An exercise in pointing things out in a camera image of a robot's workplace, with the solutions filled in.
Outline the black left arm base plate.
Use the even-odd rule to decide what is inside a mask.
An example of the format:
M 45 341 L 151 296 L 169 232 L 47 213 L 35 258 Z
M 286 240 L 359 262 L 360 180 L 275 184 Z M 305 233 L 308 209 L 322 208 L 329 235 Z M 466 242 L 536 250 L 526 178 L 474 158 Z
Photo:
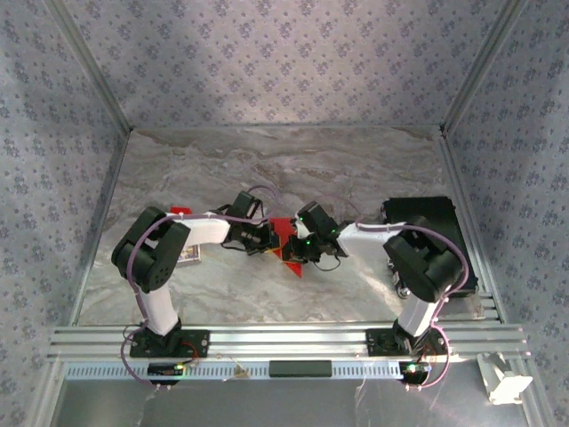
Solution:
M 135 359 L 205 358 L 209 350 L 208 330 L 172 330 L 168 335 L 144 330 L 134 335 L 129 355 Z

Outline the aluminium frame post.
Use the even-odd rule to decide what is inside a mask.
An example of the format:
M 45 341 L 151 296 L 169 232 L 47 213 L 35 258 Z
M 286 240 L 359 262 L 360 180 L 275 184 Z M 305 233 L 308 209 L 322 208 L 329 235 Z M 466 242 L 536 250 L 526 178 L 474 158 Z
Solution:
M 452 133 L 461 121 L 528 2 L 529 0 L 503 1 L 440 124 L 444 136 Z
M 121 134 L 128 136 L 132 128 L 64 1 L 43 0 L 43 2 L 90 80 L 111 120 Z

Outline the aluminium table side bar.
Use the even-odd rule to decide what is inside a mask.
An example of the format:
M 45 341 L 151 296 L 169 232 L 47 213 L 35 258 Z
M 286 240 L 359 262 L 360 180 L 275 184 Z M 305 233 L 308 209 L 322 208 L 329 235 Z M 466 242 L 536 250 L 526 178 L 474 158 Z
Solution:
M 480 290 L 492 296 L 500 322 L 508 323 L 508 315 L 483 244 L 477 217 L 468 197 L 466 182 L 463 179 L 458 160 L 453 153 L 452 145 L 447 140 L 445 131 L 440 133 L 437 150 L 444 165 L 445 179 L 452 192 L 453 202 L 457 208 L 457 217 L 473 270 L 478 278 Z
M 100 195 L 97 198 L 91 225 L 87 231 L 84 247 L 79 259 L 78 270 L 74 276 L 75 293 L 73 305 L 67 322 L 68 326 L 76 326 L 80 317 L 87 280 L 99 248 L 105 220 L 108 215 L 108 210 L 110 208 L 131 133 L 132 129 L 128 129 L 126 134 L 121 134 L 119 136 L 118 145 L 110 159 L 108 171 L 105 175 Z

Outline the black flat case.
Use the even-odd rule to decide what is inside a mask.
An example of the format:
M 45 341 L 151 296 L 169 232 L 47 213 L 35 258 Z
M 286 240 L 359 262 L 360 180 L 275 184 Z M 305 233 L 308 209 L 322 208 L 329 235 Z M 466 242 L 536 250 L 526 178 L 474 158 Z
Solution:
M 465 239 L 456 215 L 453 201 L 449 197 L 392 197 L 381 206 L 381 218 L 384 223 L 408 222 L 415 216 L 422 216 L 429 222 L 429 228 L 457 245 L 469 265 L 467 283 L 452 298 L 464 298 L 477 292 L 477 277 L 469 258 Z

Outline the white plastic bracket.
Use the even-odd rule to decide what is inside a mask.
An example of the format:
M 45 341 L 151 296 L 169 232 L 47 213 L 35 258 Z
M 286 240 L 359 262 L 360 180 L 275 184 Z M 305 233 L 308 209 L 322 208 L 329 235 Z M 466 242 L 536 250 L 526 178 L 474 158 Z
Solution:
M 514 372 L 501 352 L 477 354 L 477 363 L 489 401 L 495 405 L 521 405 L 521 393 L 533 382 L 531 375 Z

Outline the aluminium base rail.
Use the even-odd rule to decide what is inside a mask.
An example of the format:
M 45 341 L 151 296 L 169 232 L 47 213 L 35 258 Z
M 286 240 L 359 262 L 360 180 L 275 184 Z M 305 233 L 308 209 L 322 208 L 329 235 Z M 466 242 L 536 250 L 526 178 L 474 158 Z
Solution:
M 351 359 L 367 356 L 365 331 L 387 323 L 285 323 L 207 326 L 208 355 L 218 359 Z M 519 325 L 500 322 L 444 322 L 451 361 L 500 352 L 506 359 L 532 356 Z M 124 336 L 120 326 L 66 326 L 56 329 L 50 359 L 117 360 Z

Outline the red square paper sheet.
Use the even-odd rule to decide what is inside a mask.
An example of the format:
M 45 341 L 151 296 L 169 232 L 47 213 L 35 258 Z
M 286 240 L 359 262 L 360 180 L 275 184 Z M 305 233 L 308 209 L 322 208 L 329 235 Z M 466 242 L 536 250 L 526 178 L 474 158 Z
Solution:
M 283 258 L 283 249 L 288 242 L 289 237 L 296 234 L 291 223 L 291 217 L 275 217 L 270 219 L 270 223 L 274 226 L 274 231 L 279 238 L 279 247 L 272 249 L 271 252 L 298 278 L 302 278 L 302 264 L 297 262 L 286 261 Z

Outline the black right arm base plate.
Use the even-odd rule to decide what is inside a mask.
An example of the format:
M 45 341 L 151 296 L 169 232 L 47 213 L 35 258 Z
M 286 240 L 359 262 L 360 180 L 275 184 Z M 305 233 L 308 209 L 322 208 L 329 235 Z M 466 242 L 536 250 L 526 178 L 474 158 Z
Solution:
M 423 354 L 442 356 L 447 352 L 442 335 L 432 329 L 419 337 L 412 337 L 394 329 L 367 329 L 365 344 L 368 355 L 377 357 L 419 357 Z

